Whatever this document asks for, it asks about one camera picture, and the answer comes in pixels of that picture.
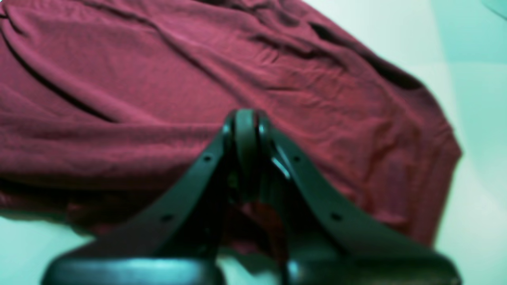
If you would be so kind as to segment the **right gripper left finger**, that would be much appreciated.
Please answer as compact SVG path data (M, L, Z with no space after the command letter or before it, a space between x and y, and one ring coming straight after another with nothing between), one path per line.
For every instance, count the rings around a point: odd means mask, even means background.
M94 242L63 254L44 285L222 285L215 264L223 217L239 186L236 139L248 110L223 128L172 188Z

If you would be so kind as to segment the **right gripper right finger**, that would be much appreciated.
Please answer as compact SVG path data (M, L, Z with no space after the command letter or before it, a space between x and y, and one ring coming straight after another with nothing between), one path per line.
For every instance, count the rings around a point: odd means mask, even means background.
M247 200L273 207L286 235L283 285L460 285L437 252L389 229L335 190L262 112L246 111Z

